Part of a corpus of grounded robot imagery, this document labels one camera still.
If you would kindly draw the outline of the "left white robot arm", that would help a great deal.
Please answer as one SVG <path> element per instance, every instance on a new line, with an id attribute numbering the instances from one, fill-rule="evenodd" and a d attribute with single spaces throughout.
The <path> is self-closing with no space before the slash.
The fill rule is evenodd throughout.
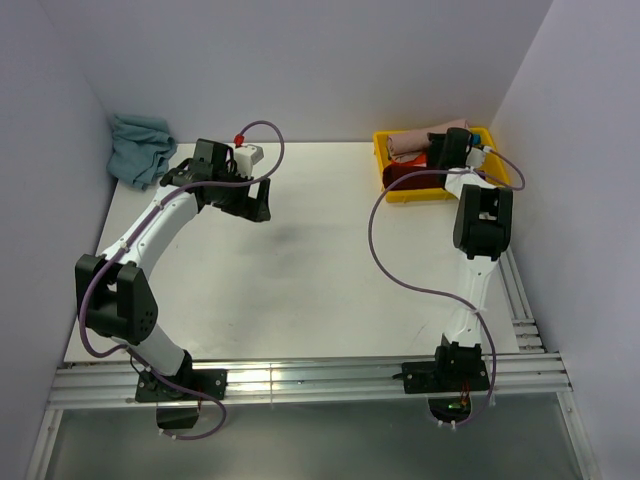
<path id="1" fill-rule="evenodd" d="M 270 182 L 255 180 L 261 147 L 238 136 L 233 146 L 200 139 L 194 153 L 168 170 L 148 207 L 111 247 L 83 255 L 75 265 L 78 322 L 87 333 L 113 340 L 143 365 L 139 387 L 160 401 L 193 399 L 210 384 L 193 369 L 189 352 L 158 325 L 158 305 L 148 283 L 156 263 L 182 228 L 204 208 L 251 222 L 270 220 Z"/>

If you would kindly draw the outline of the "rolled maroon t-shirt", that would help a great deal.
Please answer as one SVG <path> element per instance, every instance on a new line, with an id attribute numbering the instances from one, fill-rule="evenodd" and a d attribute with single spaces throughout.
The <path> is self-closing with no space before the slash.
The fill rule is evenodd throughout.
<path id="1" fill-rule="evenodd" d="M 432 168 L 390 164 L 382 172 L 382 183 L 384 188 L 394 184 L 392 191 L 444 188 L 445 174 L 424 174 L 424 171 L 432 171 Z"/>

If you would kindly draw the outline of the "yellow plastic bin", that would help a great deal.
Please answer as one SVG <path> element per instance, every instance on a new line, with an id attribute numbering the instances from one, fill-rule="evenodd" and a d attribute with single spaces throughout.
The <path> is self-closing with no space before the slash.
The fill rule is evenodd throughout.
<path id="1" fill-rule="evenodd" d="M 493 138 L 487 128 L 484 127 L 470 127 L 469 130 L 477 133 L 487 133 L 492 139 L 492 144 L 489 145 L 495 148 L 496 145 Z M 382 172 L 385 167 L 392 164 L 388 158 L 388 152 L 386 147 L 387 136 L 392 133 L 399 133 L 401 130 L 391 131 L 376 131 L 373 134 L 374 154 L 376 157 L 378 170 L 382 180 Z M 481 173 L 491 175 L 505 183 L 510 182 L 509 173 L 505 163 L 495 154 L 490 153 L 487 155 L 484 165 L 479 169 Z M 404 191 L 390 191 L 386 194 L 386 201 L 388 203 L 408 203 L 408 202 L 420 202 L 420 201 L 440 201 L 451 200 L 454 196 L 447 192 L 444 188 L 429 189 L 429 190 L 404 190 Z"/>

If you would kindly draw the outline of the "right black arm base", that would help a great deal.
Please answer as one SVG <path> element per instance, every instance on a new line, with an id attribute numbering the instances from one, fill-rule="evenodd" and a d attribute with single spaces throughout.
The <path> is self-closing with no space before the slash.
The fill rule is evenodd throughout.
<path id="1" fill-rule="evenodd" d="M 433 360 L 404 362 L 392 379 L 402 382 L 407 395 L 444 394 L 429 399 L 428 408 L 437 422 L 451 426 L 470 419 L 472 393 L 492 391 L 479 343 L 467 347 L 443 340 Z"/>

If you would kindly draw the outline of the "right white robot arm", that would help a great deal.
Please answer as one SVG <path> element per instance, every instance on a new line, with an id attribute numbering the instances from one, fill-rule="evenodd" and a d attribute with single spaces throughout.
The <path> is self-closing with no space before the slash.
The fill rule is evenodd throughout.
<path id="1" fill-rule="evenodd" d="M 455 298 L 461 302 L 436 350 L 435 383 L 452 390 L 467 374 L 482 366 L 481 313 L 490 278 L 511 239 L 513 191 L 508 183 L 486 172 L 484 161 L 493 149 L 471 131 L 450 127 L 429 133 L 428 166 L 441 170 L 440 185 L 457 199 L 453 245 L 460 253 Z"/>

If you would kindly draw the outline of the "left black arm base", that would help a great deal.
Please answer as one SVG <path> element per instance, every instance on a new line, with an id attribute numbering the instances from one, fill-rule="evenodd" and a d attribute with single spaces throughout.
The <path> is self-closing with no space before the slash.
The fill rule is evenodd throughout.
<path id="1" fill-rule="evenodd" d="M 158 428 L 178 437 L 185 436 L 188 430 L 196 426 L 205 402 L 213 403 L 221 414 L 213 427 L 213 432 L 217 432 L 227 419 L 227 410 L 222 404 L 227 380 L 228 371 L 224 369 L 195 370 L 187 386 L 176 388 L 153 373 L 143 371 L 139 374 L 134 401 L 138 404 L 154 404 Z"/>

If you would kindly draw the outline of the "rolled orange t-shirt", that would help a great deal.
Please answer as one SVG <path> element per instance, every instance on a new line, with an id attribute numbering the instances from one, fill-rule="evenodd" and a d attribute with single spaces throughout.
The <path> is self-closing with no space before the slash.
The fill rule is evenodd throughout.
<path id="1" fill-rule="evenodd" d="M 408 166 L 426 167 L 428 165 L 428 156 L 426 153 L 422 153 L 416 156 L 413 160 L 407 162 Z"/>

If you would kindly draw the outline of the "pink printed t-shirt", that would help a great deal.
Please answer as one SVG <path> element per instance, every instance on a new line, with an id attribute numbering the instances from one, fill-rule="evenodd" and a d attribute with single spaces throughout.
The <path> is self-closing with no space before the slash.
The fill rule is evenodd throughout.
<path id="1" fill-rule="evenodd" d="M 394 164 L 407 165 L 416 156 L 427 154 L 429 133 L 445 133 L 450 127 L 467 129 L 469 124 L 466 119 L 457 119 L 436 126 L 389 134 L 386 140 L 389 160 Z"/>

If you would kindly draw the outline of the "crumpled teal t-shirt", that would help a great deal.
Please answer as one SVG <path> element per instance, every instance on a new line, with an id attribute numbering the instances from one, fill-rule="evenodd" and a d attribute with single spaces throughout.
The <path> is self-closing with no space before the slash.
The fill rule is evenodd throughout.
<path id="1" fill-rule="evenodd" d="M 137 190 L 146 190 L 168 171 L 177 144 L 166 120 L 115 114 L 107 172 Z"/>

